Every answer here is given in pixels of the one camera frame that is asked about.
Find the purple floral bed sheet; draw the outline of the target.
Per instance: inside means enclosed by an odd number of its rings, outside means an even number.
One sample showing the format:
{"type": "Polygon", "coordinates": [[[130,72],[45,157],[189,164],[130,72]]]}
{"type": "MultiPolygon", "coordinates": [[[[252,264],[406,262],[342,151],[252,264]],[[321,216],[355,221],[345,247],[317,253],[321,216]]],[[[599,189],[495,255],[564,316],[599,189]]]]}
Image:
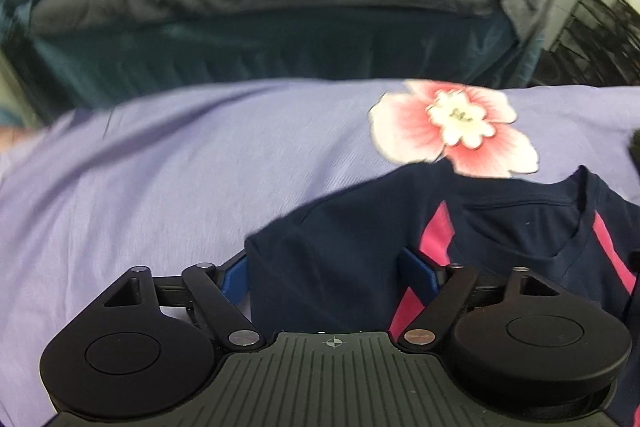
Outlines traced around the purple floral bed sheet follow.
{"type": "Polygon", "coordinates": [[[634,88],[435,80],[171,91],[1,132],[1,421],[53,413],[49,340],[122,272],[225,262],[292,211],[412,164],[553,184],[579,168],[639,209],[634,88]]]}

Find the navy cartoon print sweatshirt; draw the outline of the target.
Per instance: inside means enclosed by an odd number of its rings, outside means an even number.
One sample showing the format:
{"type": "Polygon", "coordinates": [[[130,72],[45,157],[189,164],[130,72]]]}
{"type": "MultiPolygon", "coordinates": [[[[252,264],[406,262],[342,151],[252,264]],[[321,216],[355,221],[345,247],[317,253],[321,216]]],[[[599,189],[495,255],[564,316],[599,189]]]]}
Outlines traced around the navy cartoon print sweatshirt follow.
{"type": "Polygon", "coordinates": [[[541,184],[412,164],[250,236],[250,313],[266,335],[396,331],[405,291],[396,260],[411,248],[494,277],[525,267],[620,317],[638,246],[638,207],[586,168],[541,184]]]}

